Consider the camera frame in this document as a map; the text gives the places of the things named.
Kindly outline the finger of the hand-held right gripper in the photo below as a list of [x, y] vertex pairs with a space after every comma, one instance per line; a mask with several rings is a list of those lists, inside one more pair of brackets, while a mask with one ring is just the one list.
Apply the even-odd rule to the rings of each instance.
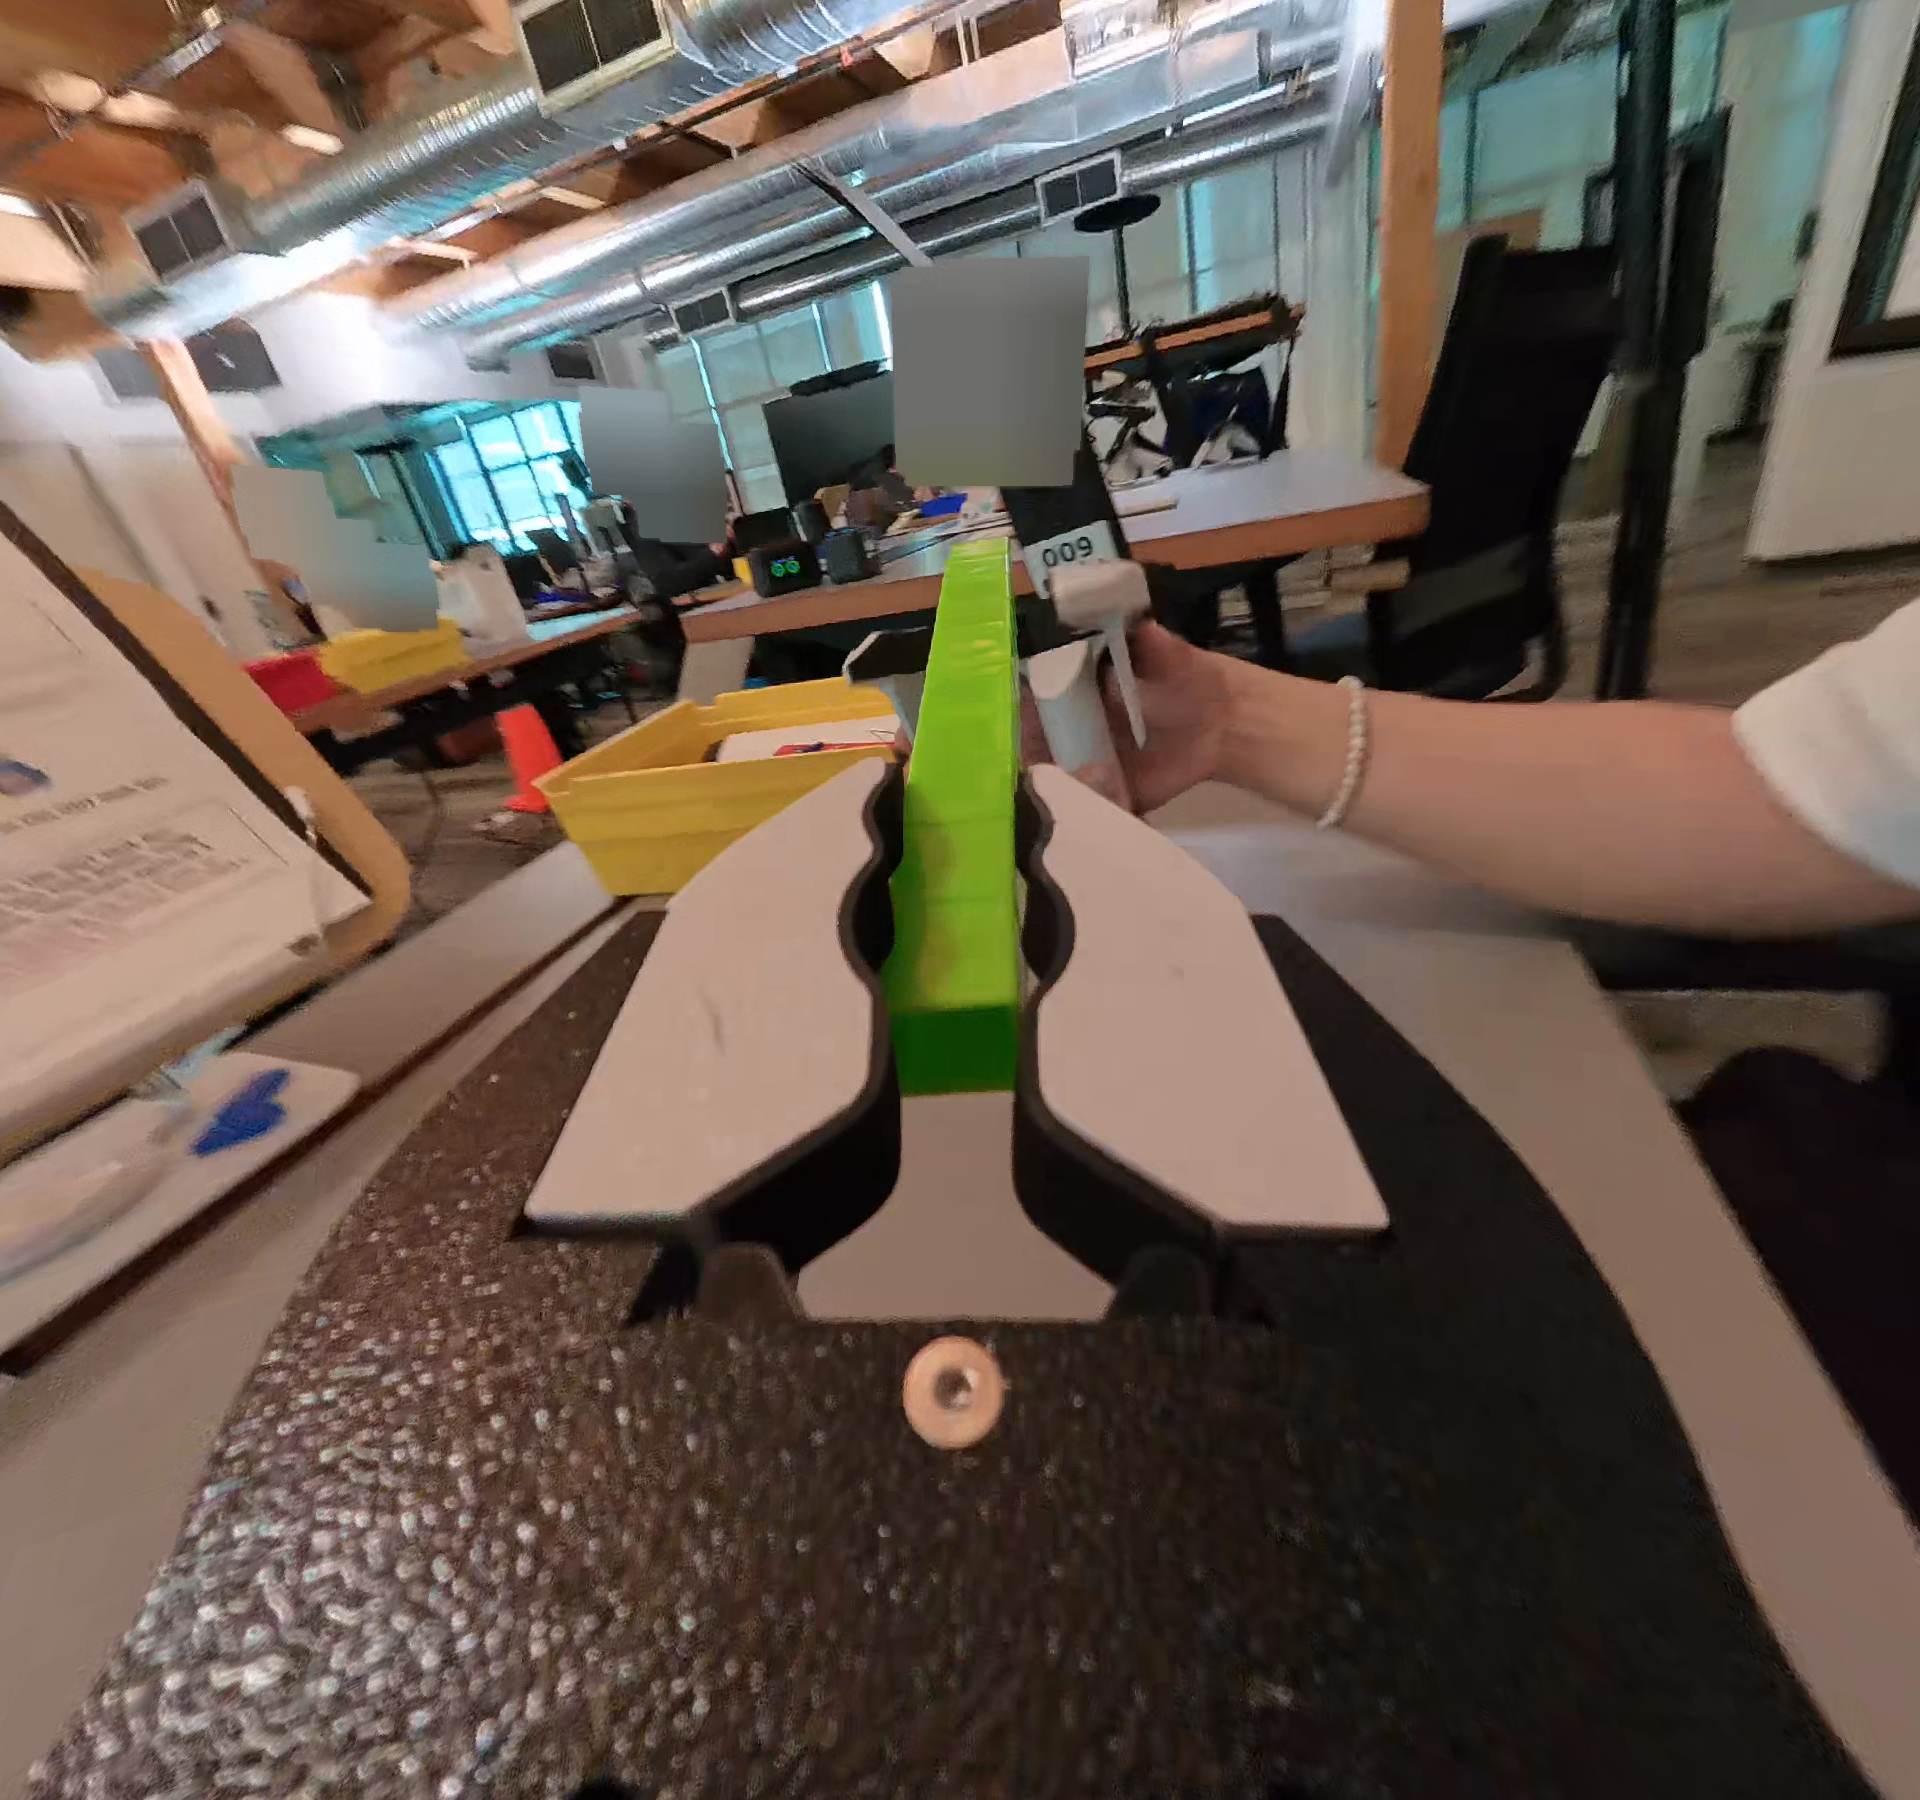
[[1147, 723], [1128, 644], [1135, 624], [1149, 613], [1149, 588], [1143, 567], [1132, 559], [1114, 559], [1060, 572], [1047, 601], [1064, 634], [1058, 644], [1068, 638], [1101, 638], [1105, 653], [1099, 680], [1101, 671], [1110, 667], [1132, 742], [1143, 748], [1147, 744]]
[[1103, 653], [1101, 638], [1085, 636], [1020, 661], [1024, 700], [1035, 709], [1043, 750], [1051, 765], [1074, 777], [1118, 773], [1099, 680]]

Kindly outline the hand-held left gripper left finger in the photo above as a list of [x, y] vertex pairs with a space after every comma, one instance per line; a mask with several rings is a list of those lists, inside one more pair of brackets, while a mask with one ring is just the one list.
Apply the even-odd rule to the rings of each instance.
[[526, 1197], [540, 1237], [852, 1237], [900, 1181], [900, 765], [858, 759], [671, 896]]

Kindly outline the green block bar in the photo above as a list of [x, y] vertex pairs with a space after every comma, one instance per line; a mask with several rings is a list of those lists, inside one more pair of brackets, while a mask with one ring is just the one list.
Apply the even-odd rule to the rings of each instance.
[[1020, 1039], [1020, 786], [1010, 545], [948, 559], [891, 875], [883, 967], [904, 1097], [1010, 1091]]

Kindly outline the yellow plastic bin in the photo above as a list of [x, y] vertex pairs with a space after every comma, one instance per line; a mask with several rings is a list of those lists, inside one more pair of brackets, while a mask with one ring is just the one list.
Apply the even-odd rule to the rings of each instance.
[[565, 761], [540, 790], [613, 898], [671, 896], [742, 836], [866, 755], [713, 763], [723, 736], [896, 713], [846, 680], [754, 686], [679, 703]]
[[330, 684], [370, 696], [468, 665], [468, 644], [459, 626], [443, 617], [424, 632], [353, 630], [332, 636], [318, 646], [318, 661]]

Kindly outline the white cylinder with black cap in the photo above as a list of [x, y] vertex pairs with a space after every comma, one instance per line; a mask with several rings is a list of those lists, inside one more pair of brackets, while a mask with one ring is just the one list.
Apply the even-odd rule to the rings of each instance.
[[713, 763], [750, 763], [827, 755], [889, 755], [896, 750], [900, 721], [894, 713], [858, 715], [827, 723], [802, 723], [731, 732], [721, 738]]

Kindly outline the person's right forearm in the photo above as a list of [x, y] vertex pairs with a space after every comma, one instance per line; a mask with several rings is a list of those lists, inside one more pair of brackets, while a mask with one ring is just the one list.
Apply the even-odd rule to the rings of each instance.
[[1506, 900], [1718, 937], [1908, 908], [1785, 806], [1725, 709], [1380, 694], [1367, 750], [1349, 827]]

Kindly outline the person's right hand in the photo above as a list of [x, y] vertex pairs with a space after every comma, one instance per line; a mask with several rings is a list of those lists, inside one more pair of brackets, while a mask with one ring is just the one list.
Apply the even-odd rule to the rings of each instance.
[[1108, 800], [1149, 815], [1216, 782], [1303, 815], [1322, 815], [1349, 779], [1353, 692], [1203, 651], [1153, 619], [1128, 638], [1147, 742], [1132, 742], [1112, 676], [1103, 709], [1116, 759], [1074, 773]]

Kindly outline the grey desk with wooden edge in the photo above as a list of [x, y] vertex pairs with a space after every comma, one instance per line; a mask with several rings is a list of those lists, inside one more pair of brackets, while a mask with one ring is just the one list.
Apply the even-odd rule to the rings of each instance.
[[[1326, 449], [1284, 449], [1261, 461], [1189, 470], [1122, 488], [1114, 499], [1135, 557], [1182, 572], [1392, 542], [1428, 524], [1425, 484]], [[690, 609], [684, 636], [704, 644], [817, 634], [933, 609], [954, 547], [999, 534], [991, 526], [939, 538], [862, 582], [771, 599], [742, 590]]]

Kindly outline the black television screen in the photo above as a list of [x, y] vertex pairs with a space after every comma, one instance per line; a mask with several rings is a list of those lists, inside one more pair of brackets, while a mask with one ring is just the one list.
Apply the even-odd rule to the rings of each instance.
[[823, 488], [850, 486], [883, 466], [896, 445], [896, 387], [889, 368], [829, 372], [763, 403], [781, 497], [788, 505]]

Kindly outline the orange traffic cone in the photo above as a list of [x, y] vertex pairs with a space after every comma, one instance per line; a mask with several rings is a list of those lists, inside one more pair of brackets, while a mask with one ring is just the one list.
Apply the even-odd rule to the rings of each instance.
[[503, 757], [513, 775], [513, 792], [503, 800], [503, 815], [542, 817], [551, 811], [542, 779], [563, 765], [553, 730], [534, 705], [495, 713]]

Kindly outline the black office chair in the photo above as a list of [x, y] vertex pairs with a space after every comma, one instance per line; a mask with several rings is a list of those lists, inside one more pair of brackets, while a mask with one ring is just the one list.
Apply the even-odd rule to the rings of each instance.
[[1556, 520], [1621, 324], [1610, 247], [1469, 243], [1405, 455], [1428, 524], [1405, 582], [1367, 601], [1369, 686], [1459, 703], [1561, 688]]

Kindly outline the blue clip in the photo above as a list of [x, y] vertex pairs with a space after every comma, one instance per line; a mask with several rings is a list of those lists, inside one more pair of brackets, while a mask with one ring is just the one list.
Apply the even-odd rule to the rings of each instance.
[[189, 1154], [208, 1160], [274, 1135], [287, 1120], [291, 1066], [270, 1066], [249, 1075], [229, 1093], [189, 1143]]

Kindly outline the white stand base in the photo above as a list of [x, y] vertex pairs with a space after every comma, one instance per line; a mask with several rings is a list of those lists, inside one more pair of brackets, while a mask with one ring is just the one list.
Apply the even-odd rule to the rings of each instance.
[[[249, 1075], [291, 1066], [289, 1120], [270, 1137], [197, 1160], [189, 1143]], [[224, 1050], [185, 1058], [127, 1100], [4, 1166], [4, 1376], [37, 1343], [206, 1214], [328, 1129], [364, 1083], [347, 1068]]]

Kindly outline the black tripod stand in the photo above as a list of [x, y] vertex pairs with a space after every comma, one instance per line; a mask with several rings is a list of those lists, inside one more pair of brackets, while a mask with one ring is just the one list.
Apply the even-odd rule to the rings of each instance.
[[1648, 694], [1658, 588], [1681, 436], [1685, 368], [1664, 343], [1666, 200], [1677, 0], [1625, 0], [1612, 162], [1627, 401], [1621, 507], [1600, 624], [1594, 696]]

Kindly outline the instruction sheet board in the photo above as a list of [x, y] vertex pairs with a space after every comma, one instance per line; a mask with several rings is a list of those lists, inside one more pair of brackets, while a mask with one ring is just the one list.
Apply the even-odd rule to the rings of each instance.
[[2, 530], [8, 1164], [384, 946], [411, 869], [175, 601]]

